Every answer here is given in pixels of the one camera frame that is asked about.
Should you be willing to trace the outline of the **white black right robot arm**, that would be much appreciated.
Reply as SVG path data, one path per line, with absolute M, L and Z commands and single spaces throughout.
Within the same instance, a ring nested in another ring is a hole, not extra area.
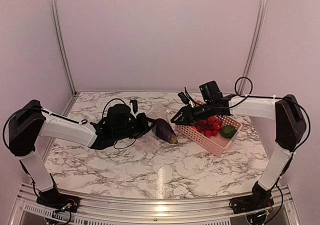
M 259 190 L 247 199 L 252 209 L 260 208 L 268 198 L 265 191 L 271 190 L 285 173 L 310 125 L 296 97 L 292 94 L 284 97 L 219 94 L 197 105 L 191 105 L 185 96 L 182 101 L 185 105 L 170 119 L 175 125 L 194 126 L 211 116 L 248 116 L 273 122 L 275 138 L 271 157 L 256 183 Z

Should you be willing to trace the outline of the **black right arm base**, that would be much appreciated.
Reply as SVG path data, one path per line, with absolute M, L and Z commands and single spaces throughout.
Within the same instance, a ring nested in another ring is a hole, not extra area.
M 229 201 L 228 205 L 234 214 L 268 208 L 274 205 L 272 190 L 265 190 L 256 182 L 250 195 L 234 197 Z

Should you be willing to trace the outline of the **green avocado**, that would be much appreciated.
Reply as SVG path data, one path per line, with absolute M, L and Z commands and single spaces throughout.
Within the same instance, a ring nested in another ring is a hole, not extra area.
M 225 139 L 232 139 L 237 133 L 237 129 L 233 125 L 225 125 L 221 128 L 219 133 Z

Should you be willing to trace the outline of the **clear pink zip top bag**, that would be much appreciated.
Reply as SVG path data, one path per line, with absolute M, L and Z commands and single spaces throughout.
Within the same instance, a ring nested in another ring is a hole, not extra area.
M 178 135 L 170 123 L 170 110 L 156 103 L 147 113 L 147 117 L 155 120 L 154 127 L 142 138 L 142 141 L 155 148 L 160 145 L 177 145 Z

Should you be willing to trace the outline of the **dark purple eggplant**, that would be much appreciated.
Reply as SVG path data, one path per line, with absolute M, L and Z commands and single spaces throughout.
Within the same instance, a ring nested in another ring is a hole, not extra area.
M 178 137 L 176 133 L 171 125 L 163 118 L 156 119 L 155 135 L 169 144 L 178 144 Z

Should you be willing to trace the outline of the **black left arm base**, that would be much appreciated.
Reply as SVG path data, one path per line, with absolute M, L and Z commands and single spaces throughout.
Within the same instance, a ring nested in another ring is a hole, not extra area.
M 36 202 L 40 205 L 50 207 L 59 212 L 69 210 L 76 213 L 80 204 L 78 196 L 60 193 L 56 188 L 47 191 L 39 191 Z

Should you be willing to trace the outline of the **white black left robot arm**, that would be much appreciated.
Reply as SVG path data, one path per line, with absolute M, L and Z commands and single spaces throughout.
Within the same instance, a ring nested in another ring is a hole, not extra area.
M 101 151 L 121 140 L 136 141 L 155 125 L 155 119 L 143 112 L 138 113 L 136 106 L 124 102 L 110 107 L 107 115 L 94 123 L 56 114 L 33 99 L 9 116 L 3 125 L 2 139 L 39 191 L 44 193 L 44 200 L 51 207 L 58 208 L 63 204 L 63 196 L 55 190 L 55 181 L 36 151 L 38 137 L 60 139 Z

